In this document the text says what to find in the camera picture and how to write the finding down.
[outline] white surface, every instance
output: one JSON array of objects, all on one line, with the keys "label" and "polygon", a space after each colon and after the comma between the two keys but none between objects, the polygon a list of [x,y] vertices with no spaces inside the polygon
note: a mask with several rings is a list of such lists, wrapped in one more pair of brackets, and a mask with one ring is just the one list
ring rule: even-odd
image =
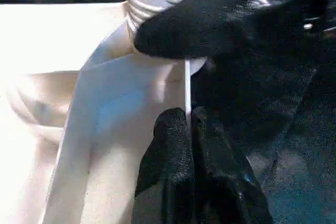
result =
[{"label": "white surface", "polygon": [[0,223],[36,224],[45,205],[58,146],[37,137],[0,98]]},{"label": "white surface", "polygon": [[0,73],[80,70],[120,25],[124,7],[125,3],[0,5]]},{"label": "white surface", "polygon": [[43,224],[130,223],[154,122],[165,109],[186,107],[183,61],[117,54],[98,63],[111,54],[104,45],[131,48],[127,30],[124,21],[79,75]]},{"label": "white surface", "polygon": [[0,5],[0,13],[0,223],[36,224],[58,151],[46,138],[60,141],[78,70],[124,20],[124,3]]}]

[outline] hand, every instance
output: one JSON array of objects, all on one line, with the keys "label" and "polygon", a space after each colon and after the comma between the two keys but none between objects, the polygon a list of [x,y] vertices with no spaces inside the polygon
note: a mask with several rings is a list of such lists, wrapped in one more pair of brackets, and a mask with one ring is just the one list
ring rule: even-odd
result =
[{"label": "hand", "polygon": [[213,113],[164,111],[142,158],[132,223],[272,223],[247,159]]},{"label": "hand", "polygon": [[311,51],[303,28],[309,1],[183,0],[143,23],[134,44],[145,54],[173,59],[258,50],[301,55]]}]

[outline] black glove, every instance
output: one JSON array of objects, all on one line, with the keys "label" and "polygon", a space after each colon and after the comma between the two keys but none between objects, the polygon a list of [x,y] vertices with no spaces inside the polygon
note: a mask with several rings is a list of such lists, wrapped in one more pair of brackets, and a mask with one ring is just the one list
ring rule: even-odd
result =
[{"label": "black glove", "polygon": [[[305,168],[293,164],[295,170],[291,172],[298,176],[293,179],[295,183],[289,183],[291,173],[284,170],[291,160],[286,160],[282,153],[290,141],[295,146],[311,146],[303,150],[309,157],[320,153],[310,144],[319,145],[316,142],[320,140],[316,139],[323,137],[323,133],[311,134],[311,129],[316,128],[312,119],[319,121],[319,125],[331,123],[330,115],[325,116],[324,111],[309,111],[305,96],[316,97],[311,94],[314,89],[308,94],[306,91],[325,61],[325,50],[336,45],[329,41],[330,45],[325,46],[323,41],[326,35],[335,37],[335,33],[322,33],[333,26],[335,4],[333,0],[279,0],[276,5],[254,8],[250,3],[249,0],[184,0],[144,23],[135,38],[135,46],[159,57],[208,56],[205,66],[192,76],[194,107],[206,106],[218,112],[220,122],[234,139],[233,147],[251,160],[256,178],[271,195],[276,221],[314,222],[314,217],[307,216],[310,204],[305,205],[305,196],[296,194],[295,183],[300,188],[304,188],[305,182],[311,183],[301,176]],[[320,74],[327,74],[334,82],[331,68],[321,70]],[[306,110],[303,113],[301,109],[304,116],[297,117],[299,106]],[[334,135],[333,128],[325,132]],[[321,141],[329,141],[324,147],[332,153],[330,138]],[[306,161],[314,167],[311,159]],[[321,171],[330,172],[327,168]],[[321,202],[323,197],[330,200],[331,196],[325,195],[320,197]]]},{"label": "black glove", "polygon": [[315,55],[319,38],[306,36],[313,0],[183,0],[140,26],[135,47],[151,56],[235,57],[252,52]]},{"label": "black glove", "polygon": [[132,223],[272,223],[249,162],[216,116],[163,112],[139,170]]}]

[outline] gloved hand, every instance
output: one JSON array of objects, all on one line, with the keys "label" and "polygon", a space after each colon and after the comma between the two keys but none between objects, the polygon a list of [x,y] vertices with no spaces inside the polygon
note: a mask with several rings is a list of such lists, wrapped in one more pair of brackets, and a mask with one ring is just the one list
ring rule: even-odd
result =
[{"label": "gloved hand", "polygon": [[[304,27],[312,21],[310,14],[323,19],[323,10],[311,4],[312,0],[183,0],[145,22],[134,40],[139,51],[151,56],[208,57],[192,76],[194,107],[218,112],[234,139],[233,150],[248,157],[265,190],[281,170],[277,162],[285,137],[324,56],[323,24],[312,23],[318,29]],[[281,208],[286,191],[281,193],[278,201],[274,196],[272,209]]]},{"label": "gloved hand", "polygon": [[142,24],[134,43],[140,52],[165,58],[263,51],[306,60],[319,42],[303,26],[312,1],[183,0]]},{"label": "gloved hand", "polygon": [[164,111],[142,158],[132,223],[272,223],[247,159],[216,116],[197,108]]}]

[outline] white box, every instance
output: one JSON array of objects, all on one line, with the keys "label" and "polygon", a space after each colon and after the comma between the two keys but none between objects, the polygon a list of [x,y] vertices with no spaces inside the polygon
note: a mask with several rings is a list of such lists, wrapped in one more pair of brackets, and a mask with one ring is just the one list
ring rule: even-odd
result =
[{"label": "white box", "polygon": [[130,223],[154,122],[189,95],[189,62],[132,54],[124,20],[79,74],[40,223]]}]

